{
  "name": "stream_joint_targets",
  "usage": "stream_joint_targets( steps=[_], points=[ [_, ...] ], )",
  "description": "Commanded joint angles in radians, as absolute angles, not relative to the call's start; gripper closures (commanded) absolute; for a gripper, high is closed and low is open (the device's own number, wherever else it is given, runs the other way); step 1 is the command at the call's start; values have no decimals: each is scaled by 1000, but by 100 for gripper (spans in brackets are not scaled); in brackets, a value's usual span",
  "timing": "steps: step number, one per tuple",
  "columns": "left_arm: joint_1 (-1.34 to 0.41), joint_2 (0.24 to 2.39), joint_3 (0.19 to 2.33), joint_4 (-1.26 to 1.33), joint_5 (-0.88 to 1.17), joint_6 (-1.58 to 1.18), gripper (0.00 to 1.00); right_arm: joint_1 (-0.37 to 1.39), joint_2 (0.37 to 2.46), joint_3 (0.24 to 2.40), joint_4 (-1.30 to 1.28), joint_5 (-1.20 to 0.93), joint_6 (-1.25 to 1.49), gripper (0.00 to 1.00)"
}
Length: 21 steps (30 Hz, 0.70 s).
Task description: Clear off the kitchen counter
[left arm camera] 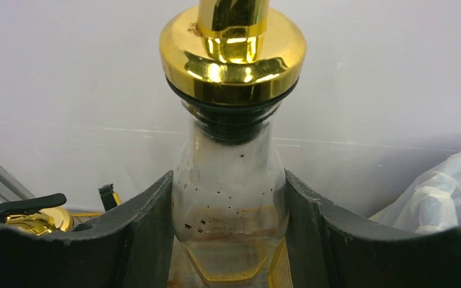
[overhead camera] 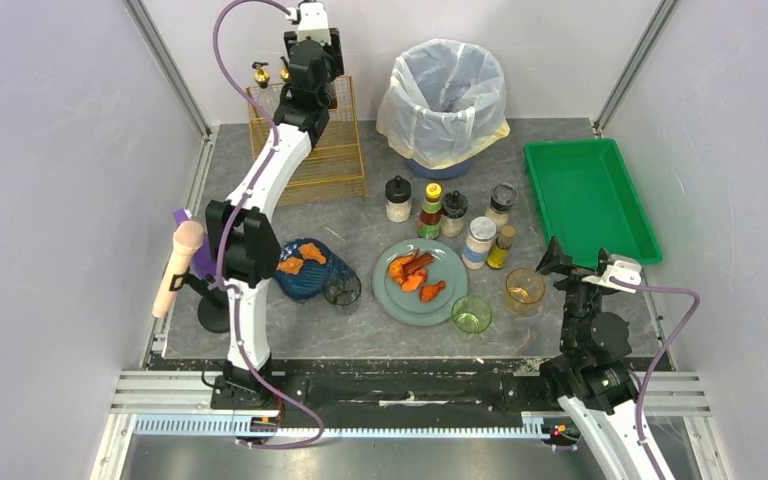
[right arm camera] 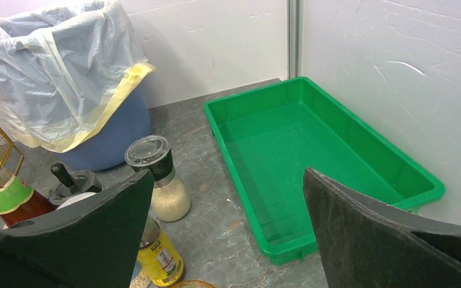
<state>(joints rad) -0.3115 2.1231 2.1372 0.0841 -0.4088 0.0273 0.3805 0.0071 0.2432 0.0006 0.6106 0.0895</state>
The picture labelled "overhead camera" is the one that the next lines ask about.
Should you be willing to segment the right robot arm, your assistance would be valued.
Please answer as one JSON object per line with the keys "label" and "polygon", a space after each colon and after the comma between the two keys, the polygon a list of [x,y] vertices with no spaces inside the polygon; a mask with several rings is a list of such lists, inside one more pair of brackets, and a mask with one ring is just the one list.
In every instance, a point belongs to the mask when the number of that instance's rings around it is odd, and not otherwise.
{"label": "right robot arm", "polygon": [[643,416],[639,386],[624,363],[632,352],[629,324],[602,307],[606,295],[639,289],[640,264],[600,250],[596,267],[580,266],[552,237],[535,270],[560,275],[554,287],[565,295],[560,353],[539,367],[553,399],[606,478],[672,478]]}

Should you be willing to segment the small yellow oil bottle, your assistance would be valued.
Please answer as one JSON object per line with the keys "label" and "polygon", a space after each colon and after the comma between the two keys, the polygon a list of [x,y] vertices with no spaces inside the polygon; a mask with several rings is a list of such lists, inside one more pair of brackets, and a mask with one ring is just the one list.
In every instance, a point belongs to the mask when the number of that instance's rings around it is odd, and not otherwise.
{"label": "small yellow oil bottle", "polygon": [[498,270],[505,265],[515,236],[516,229],[512,225],[504,225],[501,227],[486,258],[486,265],[489,268]]}

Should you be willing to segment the red sauce bottle green label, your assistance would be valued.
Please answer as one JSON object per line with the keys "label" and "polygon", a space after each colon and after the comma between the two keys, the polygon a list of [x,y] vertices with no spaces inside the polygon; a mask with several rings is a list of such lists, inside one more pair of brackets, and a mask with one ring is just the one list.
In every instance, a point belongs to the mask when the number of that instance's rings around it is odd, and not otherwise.
{"label": "red sauce bottle green label", "polygon": [[419,238],[436,239],[440,235],[442,192],[442,186],[437,182],[430,182],[426,185],[424,201],[418,219],[417,234]]}

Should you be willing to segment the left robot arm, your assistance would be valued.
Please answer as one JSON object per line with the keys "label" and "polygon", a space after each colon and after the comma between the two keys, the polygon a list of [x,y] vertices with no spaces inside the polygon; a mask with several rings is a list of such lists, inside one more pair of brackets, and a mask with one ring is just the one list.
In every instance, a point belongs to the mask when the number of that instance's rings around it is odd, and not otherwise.
{"label": "left robot arm", "polygon": [[272,112],[259,110],[271,132],[244,180],[224,201],[205,210],[217,285],[227,295],[230,347],[215,397],[260,407],[276,390],[265,384],[271,366],[265,300],[281,245],[270,223],[290,178],[309,156],[329,122],[331,83],[345,72],[340,33],[287,31],[288,79]]}

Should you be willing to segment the clear oil bottle gold spout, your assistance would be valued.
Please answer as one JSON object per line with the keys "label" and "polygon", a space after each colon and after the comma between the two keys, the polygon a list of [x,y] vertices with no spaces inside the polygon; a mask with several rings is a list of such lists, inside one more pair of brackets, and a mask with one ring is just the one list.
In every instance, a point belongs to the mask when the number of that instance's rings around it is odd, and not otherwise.
{"label": "clear oil bottle gold spout", "polygon": [[259,105],[259,108],[255,108],[254,111],[258,118],[264,119],[266,123],[269,123],[269,120],[273,118],[274,112],[278,106],[279,92],[275,90],[271,84],[267,62],[254,61],[252,63],[252,69],[254,70],[253,79],[255,86],[250,92],[250,95]]}

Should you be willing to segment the brown-sauce bottle gold spout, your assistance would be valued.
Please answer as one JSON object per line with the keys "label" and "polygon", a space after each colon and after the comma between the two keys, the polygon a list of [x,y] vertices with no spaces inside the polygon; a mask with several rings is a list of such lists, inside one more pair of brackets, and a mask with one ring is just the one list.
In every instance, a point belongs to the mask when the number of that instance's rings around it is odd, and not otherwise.
{"label": "brown-sauce bottle gold spout", "polygon": [[289,85],[291,82],[291,74],[289,71],[289,61],[286,56],[281,56],[281,70],[280,78],[285,85]]}

